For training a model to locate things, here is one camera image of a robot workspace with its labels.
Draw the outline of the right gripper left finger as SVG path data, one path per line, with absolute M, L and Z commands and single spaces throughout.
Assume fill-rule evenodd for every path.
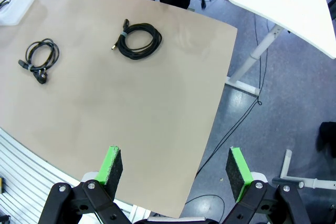
M 76 187 L 67 183 L 52 186 L 39 223 L 79 223 L 82 216 L 95 214 L 102 223 L 131 223 L 113 202 L 123 166 L 121 151 L 111 146 L 93 179 Z

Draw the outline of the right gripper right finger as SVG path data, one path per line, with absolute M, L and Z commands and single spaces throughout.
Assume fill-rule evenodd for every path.
M 276 179 L 273 187 L 253 178 L 239 147 L 229 149 L 225 170 L 236 204 L 223 223 L 250 223 L 256 213 L 265 215 L 269 223 L 311 222 L 299 184 Z

